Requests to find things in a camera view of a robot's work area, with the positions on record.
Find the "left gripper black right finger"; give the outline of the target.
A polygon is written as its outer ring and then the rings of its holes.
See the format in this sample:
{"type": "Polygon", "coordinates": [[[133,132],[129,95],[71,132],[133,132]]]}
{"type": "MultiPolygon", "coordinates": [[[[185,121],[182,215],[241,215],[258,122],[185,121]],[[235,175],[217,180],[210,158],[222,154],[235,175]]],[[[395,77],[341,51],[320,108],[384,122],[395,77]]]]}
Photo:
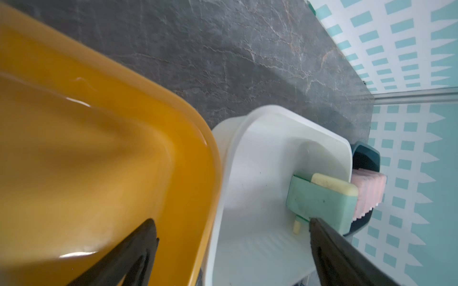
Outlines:
{"type": "Polygon", "coordinates": [[[396,286],[323,219],[309,224],[311,250],[322,286],[396,286]]]}

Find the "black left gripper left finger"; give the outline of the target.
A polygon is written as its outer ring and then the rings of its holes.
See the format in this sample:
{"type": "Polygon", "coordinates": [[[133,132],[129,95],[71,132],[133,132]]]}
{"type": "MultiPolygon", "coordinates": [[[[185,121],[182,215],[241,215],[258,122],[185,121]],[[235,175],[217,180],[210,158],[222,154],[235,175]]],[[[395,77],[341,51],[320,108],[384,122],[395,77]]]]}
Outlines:
{"type": "Polygon", "coordinates": [[[159,238],[154,220],[145,220],[71,286],[147,286],[159,238]]]}

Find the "green sharpener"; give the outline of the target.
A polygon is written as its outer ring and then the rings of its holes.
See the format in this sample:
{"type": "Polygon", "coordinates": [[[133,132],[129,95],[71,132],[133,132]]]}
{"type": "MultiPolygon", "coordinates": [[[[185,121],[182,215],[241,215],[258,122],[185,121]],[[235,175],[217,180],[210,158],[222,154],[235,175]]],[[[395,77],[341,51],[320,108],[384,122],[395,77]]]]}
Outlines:
{"type": "Polygon", "coordinates": [[[312,218],[323,219],[341,235],[349,233],[358,196],[355,185],[338,178],[293,175],[286,200],[287,208],[296,214],[293,233],[298,235],[312,218]]]}

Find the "pink sharpener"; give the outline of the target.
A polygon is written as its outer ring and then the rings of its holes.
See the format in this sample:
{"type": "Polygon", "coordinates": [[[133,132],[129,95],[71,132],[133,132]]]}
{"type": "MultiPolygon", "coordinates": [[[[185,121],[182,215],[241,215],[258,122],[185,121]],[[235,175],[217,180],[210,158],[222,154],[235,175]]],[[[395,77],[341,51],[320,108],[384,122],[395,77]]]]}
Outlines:
{"type": "Polygon", "coordinates": [[[361,219],[382,202],[387,177],[379,172],[353,169],[351,183],[359,191],[353,221],[361,219]]]}

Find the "white plastic storage tub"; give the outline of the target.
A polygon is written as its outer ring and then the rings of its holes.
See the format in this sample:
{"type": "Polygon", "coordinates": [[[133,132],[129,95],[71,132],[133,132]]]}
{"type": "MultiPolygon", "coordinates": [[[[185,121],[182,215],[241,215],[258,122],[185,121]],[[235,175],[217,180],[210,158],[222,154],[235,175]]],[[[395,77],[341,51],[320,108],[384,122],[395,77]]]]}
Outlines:
{"type": "Polygon", "coordinates": [[[349,142],[280,106],[263,106],[214,127],[223,185],[202,263],[206,286],[292,286],[315,271],[310,232],[293,233],[286,206],[296,171],[344,181],[349,142]]]}

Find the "dark teal storage tub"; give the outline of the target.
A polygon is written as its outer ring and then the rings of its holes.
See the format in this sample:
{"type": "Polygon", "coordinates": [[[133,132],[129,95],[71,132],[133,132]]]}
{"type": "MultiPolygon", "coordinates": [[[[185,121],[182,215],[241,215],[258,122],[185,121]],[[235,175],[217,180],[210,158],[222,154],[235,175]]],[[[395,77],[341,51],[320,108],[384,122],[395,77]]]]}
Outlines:
{"type": "MultiPolygon", "coordinates": [[[[364,142],[357,141],[351,144],[353,153],[353,169],[366,169],[374,172],[380,172],[380,153],[373,147],[364,142]]],[[[370,210],[364,217],[352,222],[349,233],[344,237],[352,237],[363,229],[372,217],[372,210],[370,210]]]]}

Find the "yellow plastic storage tub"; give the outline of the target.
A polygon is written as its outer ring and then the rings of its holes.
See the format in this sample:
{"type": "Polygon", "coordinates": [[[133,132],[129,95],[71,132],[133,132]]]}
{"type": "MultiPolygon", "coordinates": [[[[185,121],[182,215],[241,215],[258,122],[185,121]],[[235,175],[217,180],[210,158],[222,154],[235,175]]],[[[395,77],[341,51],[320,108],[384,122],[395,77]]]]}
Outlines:
{"type": "Polygon", "coordinates": [[[1,4],[2,285],[70,286],[152,219],[148,286],[192,286],[221,183],[190,104],[1,4]]]}

